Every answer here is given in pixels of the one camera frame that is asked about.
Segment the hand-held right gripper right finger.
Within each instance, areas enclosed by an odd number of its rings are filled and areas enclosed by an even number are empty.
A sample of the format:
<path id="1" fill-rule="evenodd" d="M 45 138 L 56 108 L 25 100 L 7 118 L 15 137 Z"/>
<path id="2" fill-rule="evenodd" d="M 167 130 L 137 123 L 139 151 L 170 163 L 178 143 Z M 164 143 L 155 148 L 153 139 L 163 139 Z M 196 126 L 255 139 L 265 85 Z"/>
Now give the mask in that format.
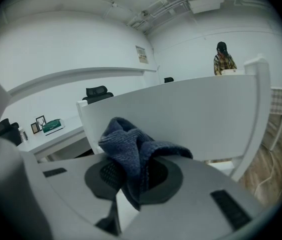
<path id="1" fill-rule="evenodd" d="M 229 194 L 250 220 L 263 210 L 244 187 L 210 165 L 177 155 L 158 160 L 180 168 L 182 185 L 168 201 L 141 206 L 123 230 L 124 240 L 216 240 L 233 233 L 234 227 L 211 195 L 215 191 Z"/>

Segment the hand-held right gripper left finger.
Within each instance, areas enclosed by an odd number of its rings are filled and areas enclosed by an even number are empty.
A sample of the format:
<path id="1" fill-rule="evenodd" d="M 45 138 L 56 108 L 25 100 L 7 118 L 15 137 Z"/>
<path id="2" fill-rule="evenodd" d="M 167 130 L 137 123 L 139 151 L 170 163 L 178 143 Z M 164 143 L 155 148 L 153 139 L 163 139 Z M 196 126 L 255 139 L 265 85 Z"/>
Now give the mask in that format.
<path id="1" fill-rule="evenodd" d="M 119 236 L 120 221 L 111 200 L 96 197 L 85 182 L 86 171 L 106 161 L 104 154 L 37 162 L 20 153 L 27 178 L 53 236 Z"/>

